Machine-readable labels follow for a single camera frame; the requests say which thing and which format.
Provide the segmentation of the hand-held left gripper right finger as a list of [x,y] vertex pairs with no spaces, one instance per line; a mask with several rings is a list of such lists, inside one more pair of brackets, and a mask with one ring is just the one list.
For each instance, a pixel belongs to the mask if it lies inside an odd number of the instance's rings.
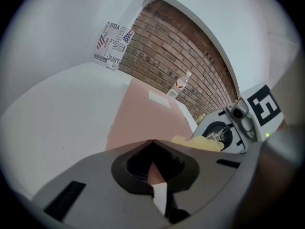
[[154,162],[167,190],[165,214],[154,223],[233,223],[248,186],[247,154],[204,151],[153,142]]

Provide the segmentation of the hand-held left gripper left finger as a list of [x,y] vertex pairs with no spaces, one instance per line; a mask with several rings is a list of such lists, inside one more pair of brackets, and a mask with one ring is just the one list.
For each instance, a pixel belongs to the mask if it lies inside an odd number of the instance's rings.
[[112,176],[112,164],[120,155],[143,148],[151,141],[140,141],[96,153],[72,165],[45,184],[32,202],[49,215],[83,190],[61,220],[76,229],[161,229],[170,225],[153,202],[152,195],[136,195],[123,189]]

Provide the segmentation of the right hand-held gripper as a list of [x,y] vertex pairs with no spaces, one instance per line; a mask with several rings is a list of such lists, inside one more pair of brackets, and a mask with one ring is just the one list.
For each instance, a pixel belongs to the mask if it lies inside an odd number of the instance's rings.
[[[284,115],[271,94],[269,87],[260,83],[241,92],[235,103],[225,107],[238,129],[250,140],[264,141],[284,121]],[[224,110],[206,115],[193,133],[217,142],[221,152],[242,153],[243,141]]]

